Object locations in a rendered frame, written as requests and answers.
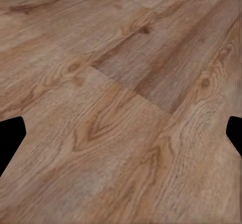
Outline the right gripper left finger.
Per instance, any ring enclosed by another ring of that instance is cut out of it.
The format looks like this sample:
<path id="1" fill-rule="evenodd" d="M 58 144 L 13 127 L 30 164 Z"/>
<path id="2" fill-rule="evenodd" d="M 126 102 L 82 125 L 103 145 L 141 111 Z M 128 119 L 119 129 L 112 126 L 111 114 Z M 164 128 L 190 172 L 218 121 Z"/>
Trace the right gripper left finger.
<path id="1" fill-rule="evenodd" d="M 0 176 L 26 136 L 22 116 L 0 122 Z"/>

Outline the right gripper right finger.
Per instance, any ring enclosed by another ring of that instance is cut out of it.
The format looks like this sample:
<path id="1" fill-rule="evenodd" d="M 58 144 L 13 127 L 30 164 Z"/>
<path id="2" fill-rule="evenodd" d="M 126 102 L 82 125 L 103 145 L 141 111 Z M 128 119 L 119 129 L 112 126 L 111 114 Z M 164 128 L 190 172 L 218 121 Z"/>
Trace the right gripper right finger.
<path id="1" fill-rule="evenodd" d="M 242 118 L 230 116 L 226 135 L 242 157 Z"/>

